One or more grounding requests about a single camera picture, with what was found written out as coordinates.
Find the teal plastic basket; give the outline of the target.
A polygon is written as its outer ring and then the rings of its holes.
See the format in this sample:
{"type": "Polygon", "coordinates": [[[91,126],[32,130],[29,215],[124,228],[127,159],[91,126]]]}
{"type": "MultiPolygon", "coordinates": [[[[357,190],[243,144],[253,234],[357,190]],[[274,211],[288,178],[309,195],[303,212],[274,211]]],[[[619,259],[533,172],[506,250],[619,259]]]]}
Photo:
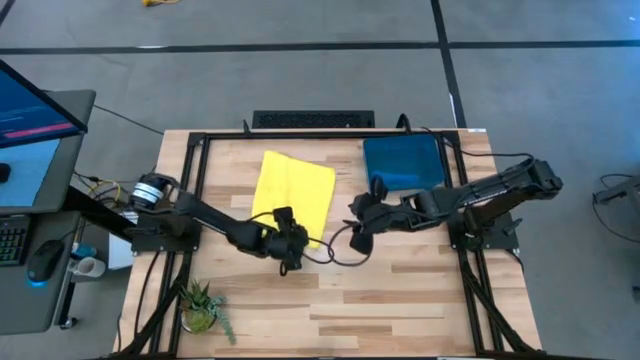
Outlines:
{"type": "Polygon", "coordinates": [[[369,138],[363,141],[363,157],[368,182],[374,172],[444,176],[440,153],[432,135],[369,138]]]}

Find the grey computer desk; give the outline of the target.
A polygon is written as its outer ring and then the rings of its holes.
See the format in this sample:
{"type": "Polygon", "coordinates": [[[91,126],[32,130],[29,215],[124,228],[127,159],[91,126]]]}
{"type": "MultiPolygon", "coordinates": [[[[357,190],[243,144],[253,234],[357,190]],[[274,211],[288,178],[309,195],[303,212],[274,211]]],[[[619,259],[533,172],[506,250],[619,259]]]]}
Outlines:
{"type": "Polygon", "coordinates": [[[27,256],[46,241],[59,239],[65,249],[51,277],[34,285],[27,266],[0,266],[0,336],[45,332],[52,326],[63,330],[77,324],[69,315],[75,286],[68,272],[74,233],[81,214],[64,207],[83,138],[74,136],[60,141],[32,208],[0,208],[0,219],[28,216],[31,243],[27,256]]]}

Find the black floor stand base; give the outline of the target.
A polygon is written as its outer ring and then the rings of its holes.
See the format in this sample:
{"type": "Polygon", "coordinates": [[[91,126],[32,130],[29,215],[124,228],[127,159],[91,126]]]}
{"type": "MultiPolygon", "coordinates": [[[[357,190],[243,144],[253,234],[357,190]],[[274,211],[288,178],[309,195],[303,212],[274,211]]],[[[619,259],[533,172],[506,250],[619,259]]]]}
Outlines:
{"type": "Polygon", "coordinates": [[[621,183],[593,195],[596,204],[606,205],[616,198],[627,197],[630,203],[640,211],[640,175],[630,176],[621,183]]]}

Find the white box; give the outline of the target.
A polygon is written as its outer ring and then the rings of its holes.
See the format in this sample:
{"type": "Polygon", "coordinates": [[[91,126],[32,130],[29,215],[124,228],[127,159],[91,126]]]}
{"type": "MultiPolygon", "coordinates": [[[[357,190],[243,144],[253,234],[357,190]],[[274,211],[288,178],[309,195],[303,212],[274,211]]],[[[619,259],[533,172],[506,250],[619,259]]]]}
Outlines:
{"type": "Polygon", "coordinates": [[[131,243],[114,234],[109,234],[108,242],[108,269],[131,267],[134,261],[131,243]]]}

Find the backlit black keyboard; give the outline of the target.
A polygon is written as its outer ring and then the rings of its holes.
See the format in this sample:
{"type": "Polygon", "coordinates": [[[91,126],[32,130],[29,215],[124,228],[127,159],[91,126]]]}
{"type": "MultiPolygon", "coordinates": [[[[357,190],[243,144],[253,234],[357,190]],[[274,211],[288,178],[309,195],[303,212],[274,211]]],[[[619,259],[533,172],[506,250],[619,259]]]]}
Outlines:
{"type": "Polygon", "coordinates": [[[0,267],[20,266],[30,245],[29,215],[0,217],[0,267]]]}

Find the black desk base bar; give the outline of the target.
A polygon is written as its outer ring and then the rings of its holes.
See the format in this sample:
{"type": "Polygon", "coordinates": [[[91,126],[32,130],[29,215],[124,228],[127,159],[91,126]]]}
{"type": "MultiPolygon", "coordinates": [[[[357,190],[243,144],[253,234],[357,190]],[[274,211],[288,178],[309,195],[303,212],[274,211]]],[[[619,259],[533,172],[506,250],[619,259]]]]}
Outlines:
{"type": "Polygon", "coordinates": [[[77,211],[90,222],[125,241],[132,242],[127,230],[135,226],[133,222],[73,186],[68,187],[62,209],[64,211],[77,211]]]}

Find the black computer mouse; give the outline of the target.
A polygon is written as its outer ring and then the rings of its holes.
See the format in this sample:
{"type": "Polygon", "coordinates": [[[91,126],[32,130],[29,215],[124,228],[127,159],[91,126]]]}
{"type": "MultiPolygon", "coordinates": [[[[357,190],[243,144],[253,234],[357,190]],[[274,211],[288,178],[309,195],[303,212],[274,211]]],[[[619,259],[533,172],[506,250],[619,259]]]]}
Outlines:
{"type": "Polygon", "coordinates": [[[27,278],[30,286],[43,287],[46,285],[53,276],[63,250],[62,240],[48,240],[35,251],[27,266],[27,278]]]}

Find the yellow microfiber towel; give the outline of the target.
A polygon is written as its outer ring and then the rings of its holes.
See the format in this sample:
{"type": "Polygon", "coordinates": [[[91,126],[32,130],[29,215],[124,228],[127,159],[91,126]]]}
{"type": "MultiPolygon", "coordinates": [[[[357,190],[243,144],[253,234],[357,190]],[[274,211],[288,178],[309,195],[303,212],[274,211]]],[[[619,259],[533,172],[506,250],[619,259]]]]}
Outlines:
{"type": "Polygon", "coordinates": [[[291,207],[295,221],[311,238],[309,247],[317,249],[324,234],[336,184],[333,168],[266,151],[258,177],[252,216],[263,213],[257,221],[277,227],[266,216],[276,208],[291,207]]]}

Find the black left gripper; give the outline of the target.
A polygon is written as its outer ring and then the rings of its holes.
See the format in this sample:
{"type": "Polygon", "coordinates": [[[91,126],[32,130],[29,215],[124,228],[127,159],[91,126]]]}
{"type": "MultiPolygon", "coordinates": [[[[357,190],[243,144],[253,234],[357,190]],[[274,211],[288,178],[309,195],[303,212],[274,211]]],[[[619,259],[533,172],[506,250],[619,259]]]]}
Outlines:
{"type": "Polygon", "coordinates": [[[309,244],[307,230],[299,225],[291,207],[276,208],[272,212],[277,227],[266,227],[263,231],[264,252],[280,261],[279,275],[302,268],[301,258],[309,244]]]}

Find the black keyboard at table edge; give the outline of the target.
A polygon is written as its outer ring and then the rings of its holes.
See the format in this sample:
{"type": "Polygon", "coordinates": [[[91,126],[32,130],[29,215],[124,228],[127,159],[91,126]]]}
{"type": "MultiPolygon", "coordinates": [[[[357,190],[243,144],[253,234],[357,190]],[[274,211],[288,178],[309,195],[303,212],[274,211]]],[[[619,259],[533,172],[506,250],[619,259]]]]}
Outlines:
{"type": "Polygon", "coordinates": [[[253,113],[255,129],[289,128],[374,128],[373,111],[258,110],[253,113]]]}

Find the white mug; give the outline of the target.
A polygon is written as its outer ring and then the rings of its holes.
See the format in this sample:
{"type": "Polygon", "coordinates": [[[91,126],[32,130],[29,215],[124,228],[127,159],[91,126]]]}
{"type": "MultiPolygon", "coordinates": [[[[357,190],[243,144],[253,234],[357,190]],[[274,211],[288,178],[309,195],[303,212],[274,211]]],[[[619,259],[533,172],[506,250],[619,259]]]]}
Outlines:
{"type": "Polygon", "coordinates": [[[102,260],[93,257],[85,257],[79,261],[74,261],[68,268],[73,275],[89,278],[101,277],[106,272],[106,269],[106,264],[102,260]]]}

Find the black metal table frame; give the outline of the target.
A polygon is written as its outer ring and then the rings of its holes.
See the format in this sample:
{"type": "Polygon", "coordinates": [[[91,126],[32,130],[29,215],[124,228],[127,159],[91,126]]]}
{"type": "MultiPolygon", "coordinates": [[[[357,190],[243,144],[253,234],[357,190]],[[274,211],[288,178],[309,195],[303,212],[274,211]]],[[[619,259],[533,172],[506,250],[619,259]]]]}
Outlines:
{"type": "Polygon", "coordinates": [[[376,237],[372,258],[356,264],[344,229],[349,204],[366,188],[362,142],[367,129],[170,130],[159,172],[184,181],[209,205],[244,219],[251,212],[263,155],[275,151],[331,167],[336,187],[325,234],[338,264],[314,260],[280,276],[273,260],[235,250],[211,230],[189,257],[189,277],[227,298],[235,340],[220,327],[193,335],[170,306],[157,347],[132,351],[133,338],[155,310],[164,278],[178,259],[137,256],[114,353],[103,360],[192,358],[464,357],[494,347],[498,329],[463,285],[459,251],[446,227],[376,237]]]}

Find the small potted succulent plant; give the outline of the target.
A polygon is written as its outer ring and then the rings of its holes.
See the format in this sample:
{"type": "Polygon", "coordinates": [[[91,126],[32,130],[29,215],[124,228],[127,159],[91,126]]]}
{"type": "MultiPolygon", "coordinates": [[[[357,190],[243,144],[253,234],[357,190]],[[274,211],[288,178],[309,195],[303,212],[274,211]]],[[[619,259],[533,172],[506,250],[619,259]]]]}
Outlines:
{"type": "Polygon", "coordinates": [[[195,279],[180,290],[181,325],[192,334],[203,334],[218,323],[231,345],[237,343],[236,335],[224,306],[227,298],[222,295],[211,296],[207,283],[202,286],[195,279]]]}

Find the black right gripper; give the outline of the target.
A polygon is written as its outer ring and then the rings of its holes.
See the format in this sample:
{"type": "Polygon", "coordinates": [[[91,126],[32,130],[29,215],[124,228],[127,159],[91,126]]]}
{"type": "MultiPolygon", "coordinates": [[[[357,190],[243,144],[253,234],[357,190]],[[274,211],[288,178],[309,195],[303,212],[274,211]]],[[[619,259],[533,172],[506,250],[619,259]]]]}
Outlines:
{"type": "Polygon", "coordinates": [[[375,175],[370,181],[368,193],[357,195],[349,205],[351,212],[356,216],[357,222],[352,222],[352,236],[350,247],[363,255],[370,255],[373,251],[373,234],[366,229],[368,222],[378,215],[378,205],[388,194],[388,188],[380,175],[375,175]]]}

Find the computer monitor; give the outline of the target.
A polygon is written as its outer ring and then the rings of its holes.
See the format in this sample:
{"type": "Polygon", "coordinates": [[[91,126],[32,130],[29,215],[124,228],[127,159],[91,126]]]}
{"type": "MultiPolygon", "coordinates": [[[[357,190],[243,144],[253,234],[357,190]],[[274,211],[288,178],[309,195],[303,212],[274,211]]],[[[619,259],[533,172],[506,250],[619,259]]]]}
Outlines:
{"type": "Polygon", "coordinates": [[[0,148],[84,134],[88,126],[0,60],[0,148]]]}

